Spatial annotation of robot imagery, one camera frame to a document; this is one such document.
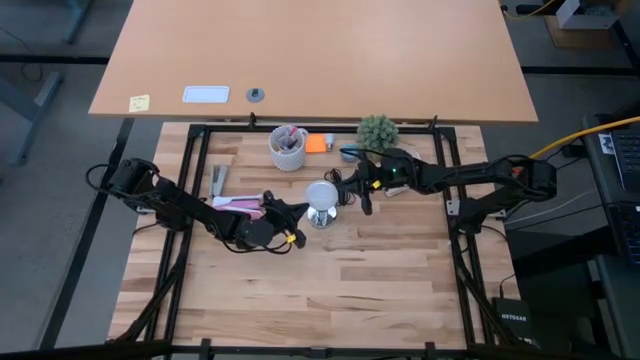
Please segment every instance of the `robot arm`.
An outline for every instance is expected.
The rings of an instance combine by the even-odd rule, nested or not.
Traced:
[[[344,152],[356,155],[351,150]],[[396,148],[384,152],[379,167],[362,152],[357,156],[360,163],[353,175],[335,185],[338,191],[358,195],[366,215],[372,212],[369,194],[377,190],[408,185],[419,194],[429,195],[458,185],[503,185],[480,199],[469,198],[460,202],[456,227],[477,234],[491,213],[511,209],[522,201],[546,201],[556,195],[556,169],[546,161],[522,155],[454,167],[428,164]]]
[[[107,184],[107,192],[123,200],[134,211],[138,207],[155,210],[158,223],[174,231],[183,231],[190,219],[204,224],[217,239],[235,244],[239,249],[267,248],[273,236],[284,233],[287,242],[298,248],[306,237],[297,227],[308,204],[287,205],[276,200],[270,191],[263,194],[265,214],[257,220],[235,211],[219,211],[161,177],[159,169],[141,159],[124,160]]]

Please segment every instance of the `orange object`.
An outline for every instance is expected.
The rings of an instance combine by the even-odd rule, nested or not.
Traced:
[[[322,134],[310,134],[305,147],[307,153],[327,152],[327,143]]]

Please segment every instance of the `wooden tabletop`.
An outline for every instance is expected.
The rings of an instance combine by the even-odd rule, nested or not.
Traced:
[[[184,103],[187,86],[228,102]],[[141,95],[135,116],[537,121],[496,1],[136,0],[90,113]]]
[[[154,158],[161,174],[174,181],[188,126],[165,123]],[[479,128],[456,130],[462,162],[485,160]],[[206,169],[211,164],[230,165],[223,196],[270,189],[287,203],[303,202],[306,187],[326,170],[338,167],[347,175],[353,171],[353,165],[333,152],[308,155],[302,169],[281,172],[271,163],[267,136],[212,135]],[[337,135],[336,144],[352,139],[353,135]],[[417,151],[425,161],[436,161],[429,136],[402,135],[400,147]],[[200,196],[207,195],[208,182],[206,171]],[[493,189],[491,185],[468,188],[470,196]],[[464,347],[442,196],[406,192],[387,199],[377,193],[372,199],[373,215],[365,216],[356,202],[339,208],[337,223],[326,230],[312,228],[303,218],[299,225],[307,246],[284,256],[230,253],[197,223],[175,342],[197,345],[201,338],[211,338],[218,346],[423,348],[424,342],[434,341],[438,348]],[[141,216],[138,226],[154,220]],[[496,221],[486,224],[504,231]],[[110,337],[121,334],[151,298],[165,233],[155,227],[135,236]],[[278,237],[273,243],[282,240]],[[500,280],[513,274],[509,249],[491,231],[483,231],[477,241],[488,296],[495,296]],[[505,292],[518,296],[514,279],[505,282]],[[165,304],[158,337],[166,309]],[[472,312],[481,341],[475,306]]]

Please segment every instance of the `gray floor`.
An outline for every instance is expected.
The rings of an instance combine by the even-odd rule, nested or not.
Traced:
[[[520,1],[506,2],[512,5]],[[20,36],[38,53],[104,56],[110,54],[130,4],[131,0],[96,0],[75,46],[60,41],[70,21],[63,0],[4,0],[0,3],[0,26]],[[636,10],[624,21],[637,48],[639,20],[640,11]],[[523,65],[628,65],[619,49],[556,49],[541,19],[509,23],[508,27]],[[0,53],[23,52],[20,43],[0,32]],[[36,93],[41,84],[24,80],[19,69],[19,64],[3,64],[0,75]],[[29,163],[4,170],[0,186],[0,352],[35,346],[92,199],[92,191],[84,184],[84,171],[106,160],[120,124],[118,119],[97,120],[87,115],[104,67],[44,66],[45,73],[54,69],[65,74],[65,83],[38,134]],[[27,70],[32,74],[36,69]],[[484,127],[491,158],[530,154],[577,130],[583,115],[613,111],[640,98],[640,81],[631,78],[527,76],[526,80],[540,123]],[[15,145],[14,138],[25,130],[24,120],[2,104],[0,119],[0,159],[6,160]],[[137,121],[125,156],[151,158],[159,132],[159,122]],[[562,157],[555,159],[558,164],[564,161]],[[559,187],[556,199],[530,205],[514,218],[549,209],[593,188],[588,163],[581,161],[562,170]],[[597,195],[591,193],[556,214],[597,202]],[[579,234],[604,221],[601,211],[595,209],[530,230]],[[100,343],[105,339],[134,223],[132,212],[117,201],[109,201],[59,345]]]

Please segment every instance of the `green plant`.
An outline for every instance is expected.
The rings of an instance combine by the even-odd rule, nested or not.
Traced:
[[[361,149],[384,152],[398,145],[398,128],[386,115],[370,115],[358,126],[358,146]]]

